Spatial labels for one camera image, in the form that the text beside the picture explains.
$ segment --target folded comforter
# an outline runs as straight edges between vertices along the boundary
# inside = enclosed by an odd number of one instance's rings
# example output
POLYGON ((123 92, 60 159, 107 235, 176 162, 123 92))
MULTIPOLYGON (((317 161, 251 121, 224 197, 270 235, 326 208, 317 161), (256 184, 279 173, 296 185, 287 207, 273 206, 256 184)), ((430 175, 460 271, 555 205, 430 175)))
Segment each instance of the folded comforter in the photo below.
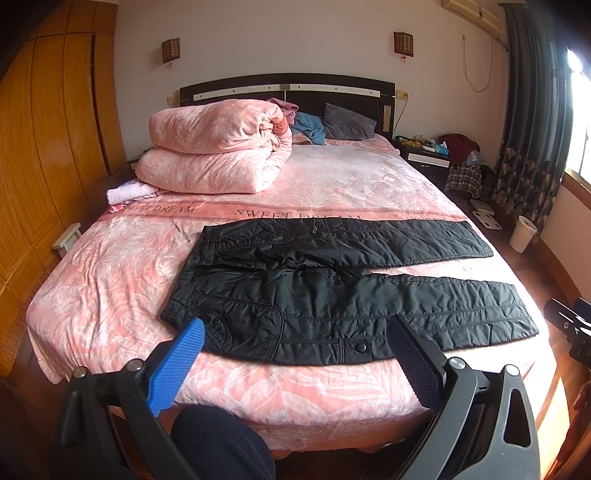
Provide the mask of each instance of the folded comforter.
POLYGON ((163 110, 150 119, 149 150, 138 178, 180 193, 258 193, 291 155, 291 131, 278 105, 224 100, 163 110))

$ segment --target air conditioner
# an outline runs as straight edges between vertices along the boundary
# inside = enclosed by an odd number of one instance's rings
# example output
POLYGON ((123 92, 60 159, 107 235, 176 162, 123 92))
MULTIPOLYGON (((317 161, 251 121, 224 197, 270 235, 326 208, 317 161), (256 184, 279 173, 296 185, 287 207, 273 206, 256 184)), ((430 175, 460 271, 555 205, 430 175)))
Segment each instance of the air conditioner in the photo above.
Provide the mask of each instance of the air conditioner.
POLYGON ((473 0, 441 0, 441 6, 480 27, 495 38, 503 35, 503 23, 473 0))

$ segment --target window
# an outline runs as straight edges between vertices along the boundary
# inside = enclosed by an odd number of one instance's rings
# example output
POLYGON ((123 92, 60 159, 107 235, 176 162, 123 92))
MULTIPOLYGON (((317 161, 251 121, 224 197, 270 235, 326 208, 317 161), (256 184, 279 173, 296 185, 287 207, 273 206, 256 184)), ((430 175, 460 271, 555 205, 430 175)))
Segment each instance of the window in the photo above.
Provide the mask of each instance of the window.
POLYGON ((566 167, 591 183, 591 80, 583 74, 580 60, 570 50, 569 66, 573 86, 573 133, 566 167))

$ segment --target headboard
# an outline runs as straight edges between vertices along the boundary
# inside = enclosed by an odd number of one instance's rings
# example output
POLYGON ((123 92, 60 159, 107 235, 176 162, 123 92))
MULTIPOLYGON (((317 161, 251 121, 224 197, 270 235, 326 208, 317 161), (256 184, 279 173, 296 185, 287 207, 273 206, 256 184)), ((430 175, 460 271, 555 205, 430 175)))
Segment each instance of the headboard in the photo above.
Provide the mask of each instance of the headboard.
POLYGON ((332 103, 376 121, 375 131, 387 138, 394 129, 396 87, 381 80, 328 73, 266 73, 196 83, 180 89, 180 105, 204 105, 229 98, 280 98, 301 112, 323 117, 332 103))

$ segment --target small stool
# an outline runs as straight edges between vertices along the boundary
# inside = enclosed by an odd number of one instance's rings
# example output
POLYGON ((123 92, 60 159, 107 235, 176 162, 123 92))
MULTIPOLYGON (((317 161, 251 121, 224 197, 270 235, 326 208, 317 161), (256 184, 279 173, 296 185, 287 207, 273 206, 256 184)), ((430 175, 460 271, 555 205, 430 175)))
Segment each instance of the small stool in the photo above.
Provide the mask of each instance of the small stool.
POLYGON ((81 236, 80 224, 73 223, 56 240, 56 243, 53 244, 53 249, 58 250, 60 257, 64 258, 81 236))

